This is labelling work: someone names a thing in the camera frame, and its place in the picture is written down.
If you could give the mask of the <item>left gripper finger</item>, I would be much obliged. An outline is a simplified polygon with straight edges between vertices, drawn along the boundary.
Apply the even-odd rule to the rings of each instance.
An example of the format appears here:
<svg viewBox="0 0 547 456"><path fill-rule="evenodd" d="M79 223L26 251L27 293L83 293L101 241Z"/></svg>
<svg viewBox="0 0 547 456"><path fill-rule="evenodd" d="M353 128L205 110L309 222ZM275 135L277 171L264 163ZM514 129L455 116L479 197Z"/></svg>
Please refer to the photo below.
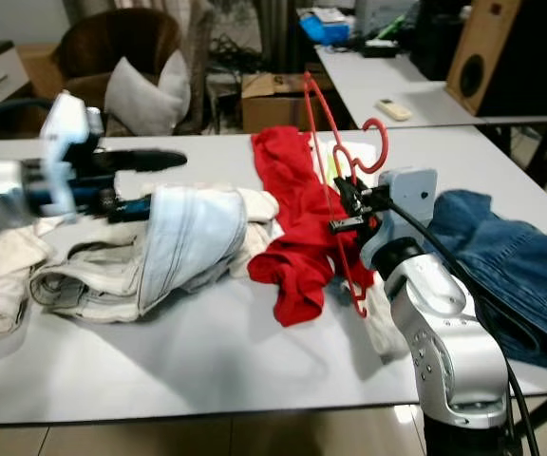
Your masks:
<svg viewBox="0 0 547 456"><path fill-rule="evenodd" d="M113 149L112 163L118 171L139 171L152 173L170 168L178 168L188 162L183 152L168 148L130 148Z"/></svg>
<svg viewBox="0 0 547 456"><path fill-rule="evenodd" d="M147 221L151 218L152 203L152 194L140 196L138 199L113 197L108 202L108 222L109 224L126 224Z"/></svg>

